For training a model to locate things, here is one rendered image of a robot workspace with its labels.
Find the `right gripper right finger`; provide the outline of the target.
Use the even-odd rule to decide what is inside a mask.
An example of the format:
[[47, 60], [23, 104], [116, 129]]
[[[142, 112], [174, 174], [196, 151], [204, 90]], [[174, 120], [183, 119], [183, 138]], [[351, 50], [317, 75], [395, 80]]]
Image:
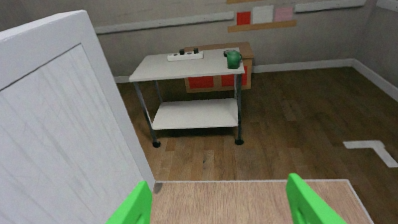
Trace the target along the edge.
[[286, 194], [293, 224], [346, 224], [297, 174], [289, 174]]

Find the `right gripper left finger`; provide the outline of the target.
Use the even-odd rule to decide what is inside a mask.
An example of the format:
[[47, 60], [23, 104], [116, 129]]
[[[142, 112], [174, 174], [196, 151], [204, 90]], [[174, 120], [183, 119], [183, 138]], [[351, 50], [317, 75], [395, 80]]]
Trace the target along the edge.
[[152, 192], [141, 181], [105, 224], [150, 224]]

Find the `grey panel wall with slot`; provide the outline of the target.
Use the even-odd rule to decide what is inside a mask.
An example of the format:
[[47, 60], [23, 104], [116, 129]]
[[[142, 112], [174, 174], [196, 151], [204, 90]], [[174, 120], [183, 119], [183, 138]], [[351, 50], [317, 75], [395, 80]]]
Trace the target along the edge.
[[155, 179], [87, 11], [0, 32], [0, 224], [105, 224]]

